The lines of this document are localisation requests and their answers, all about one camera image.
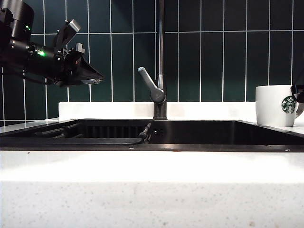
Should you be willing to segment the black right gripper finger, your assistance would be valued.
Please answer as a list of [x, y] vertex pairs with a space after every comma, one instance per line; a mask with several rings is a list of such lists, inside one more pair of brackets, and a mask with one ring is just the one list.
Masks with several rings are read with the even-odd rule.
[[291, 93], [296, 102], [304, 103], [304, 85], [292, 85]]

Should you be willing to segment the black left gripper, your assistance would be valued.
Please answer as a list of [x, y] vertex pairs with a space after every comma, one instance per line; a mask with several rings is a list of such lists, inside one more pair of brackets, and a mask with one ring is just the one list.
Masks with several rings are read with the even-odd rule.
[[99, 84], [105, 77], [92, 67], [83, 57], [84, 49], [74, 47], [71, 50], [63, 48], [61, 55], [56, 55], [58, 64], [55, 69], [53, 84], [59, 87], [67, 87], [81, 84]]

